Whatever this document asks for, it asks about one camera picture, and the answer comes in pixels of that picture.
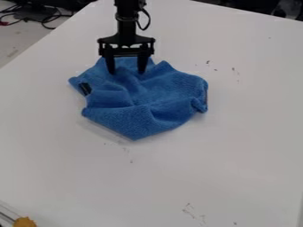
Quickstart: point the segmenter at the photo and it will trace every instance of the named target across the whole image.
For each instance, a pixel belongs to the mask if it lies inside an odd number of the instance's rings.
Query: blue microfiber cloth
[[[181,73],[166,61],[149,59],[144,74],[137,72],[136,58],[117,58],[111,75],[101,58],[94,67],[69,82],[82,95],[80,83],[91,93],[82,115],[125,137],[137,140],[188,121],[195,112],[207,111],[208,85],[202,78]]]

